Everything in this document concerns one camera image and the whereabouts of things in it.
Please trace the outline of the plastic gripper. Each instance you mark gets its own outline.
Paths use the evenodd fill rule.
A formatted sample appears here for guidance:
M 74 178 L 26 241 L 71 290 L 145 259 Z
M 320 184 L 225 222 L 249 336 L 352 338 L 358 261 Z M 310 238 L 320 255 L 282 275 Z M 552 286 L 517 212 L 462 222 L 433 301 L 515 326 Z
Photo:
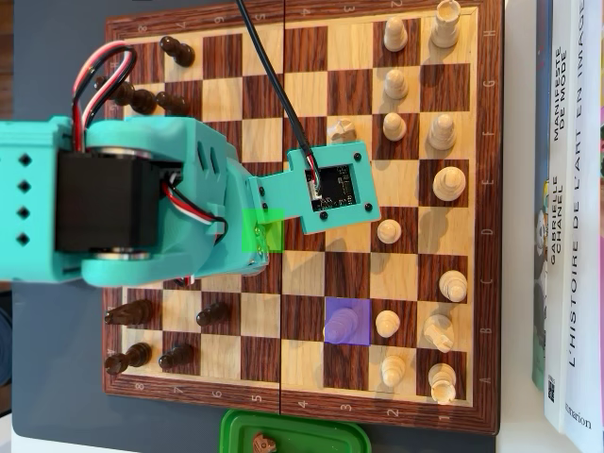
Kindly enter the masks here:
M 222 274 L 253 276 L 270 261 L 265 225 L 257 224 L 253 200 L 246 185 L 250 174 L 235 159 L 226 159 L 225 219 L 227 232 L 216 244 L 196 277 Z

